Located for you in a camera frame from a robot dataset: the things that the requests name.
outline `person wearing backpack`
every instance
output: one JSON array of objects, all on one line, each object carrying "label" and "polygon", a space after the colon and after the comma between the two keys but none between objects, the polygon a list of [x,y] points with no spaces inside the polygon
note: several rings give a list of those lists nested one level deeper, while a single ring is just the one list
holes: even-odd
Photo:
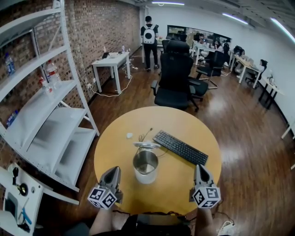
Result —
[{"label": "person wearing backpack", "polygon": [[158,48],[156,38],[158,34],[158,25],[152,24],[152,18],[150,16],[146,17],[147,24],[141,28],[141,36],[143,41],[143,49],[146,58],[146,70],[151,71],[151,60],[150,54],[153,51],[153,59],[155,61],[155,69],[159,68],[158,65]]}]

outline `black table leg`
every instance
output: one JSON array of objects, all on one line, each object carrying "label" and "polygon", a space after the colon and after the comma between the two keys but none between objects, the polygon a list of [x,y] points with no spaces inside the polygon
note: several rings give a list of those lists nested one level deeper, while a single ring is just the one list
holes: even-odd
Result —
[{"label": "black table leg", "polygon": [[264,87],[264,89],[263,89],[263,91],[262,91],[262,94],[261,94],[261,96],[260,96],[259,99],[258,99],[259,101],[262,99],[264,93],[266,92],[266,88],[267,88],[267,86],[268,86],[268,84],[265,85],[265,87]]},{"label": "black table leg", "polygon": [[271,101],[270,101],[270,103],[269,103],[267,109],[270,109],[270,108],[271,108],[271,104],[272,104],[273,101],[275,100],[276,95],[277,95],[277,92],[275,92],[274,96],[271,98]]},{"label": "black table leg", "polygon": [[271,92],[268,94],[265,104],[267,104],[268,100],[271,99],[272,92],[273,92],[273,88],[271,89]]}]

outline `brick wall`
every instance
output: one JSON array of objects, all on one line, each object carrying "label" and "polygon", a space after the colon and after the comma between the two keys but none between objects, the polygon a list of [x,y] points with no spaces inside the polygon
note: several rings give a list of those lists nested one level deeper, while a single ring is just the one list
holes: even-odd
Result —
[{"label": "brick wall", "polygon": [[[52,8],[51,0],[28,0],[18,3],[0,12],[0,26],[36,11]],[[83,79],[92,81],[94,78],[91,63],[103,54],[103,46],[109,52],[120,51],[122,45],[135,51],[139,45],[139,8],[115,0],[65,0],[65,13],[70,45],[76,68]],[[40,52],[46,52],[59,27],[59,14],[48,17],[35,27]],[[63,45],[59,32],[53,48]],[[0,49],[0,82],[7,78],[4,66],[4,55],[9,52],[14,59],[16,69],[35,56],[30,35],[25,35]],[[71,79],[66,54],[53,58],[59,69],[62,80]],[[12,91],[12,95],[0,103],[0,122],[6,126],[10,114],[22,106],[40,89],[37,69],[20,82]],[[98,70],[100,83],[103,84],[110,76],[109,70]],[[94,95],[81,82],[87,101]],[[82,107],[77,91],[72,90],[64,99],[72,107]],[[0,166],[7,168],[12,162],[25,168],[24,160],[15,153],[0,137]],[[0,188],[0,209],[3,207],[3,188]]]}]

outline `black and white marker cube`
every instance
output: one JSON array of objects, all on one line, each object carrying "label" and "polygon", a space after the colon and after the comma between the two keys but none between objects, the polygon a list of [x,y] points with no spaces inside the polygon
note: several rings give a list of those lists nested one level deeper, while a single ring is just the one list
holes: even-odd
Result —
[{"label": "black and white marker cube", "polygon": [[109,209],[117,201],[117,198],[110,190],[98,186],[90,191],[88,201],[95,207]]},{"label": "black and white marker cube", "polygon": [[220,200],[220,189],[217,187],[199,187],[193,194],[199,208],[212,208]]}]

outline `metal shelving unit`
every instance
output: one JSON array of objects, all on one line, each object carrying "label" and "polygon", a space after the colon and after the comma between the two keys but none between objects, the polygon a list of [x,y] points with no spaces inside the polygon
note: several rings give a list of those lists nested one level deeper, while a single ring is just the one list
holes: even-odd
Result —
[{"label": "metal shelving unit", "polygon": [[[64,46],[55,49],[50,46],[48,52],[40,54],[34,27],[56,13],[60,13],[58,31],[62,31]],[[76,182],[81,167],[95,135],[100,134],[84,97],[71,53],[64,0],[54,1],[52,9],[23,16],[2,26],[0,48],[27,33],[31,33],[37,56],[2,81],[0,101],[35,69],[40,68],[44,76],[43,65],[62,52],[66,52],[73,79],[62,81],[61,87],[54,91],[53,100],[40,89],[19,111],[10,127],[6,129],[0,123],[0,134],[20,156],[38,170],[78,192]],[[74,88],[78,90],[83,109],[71,108],[62,101]],[[92,124],[93,130],[78,127],[83,118]]]}]

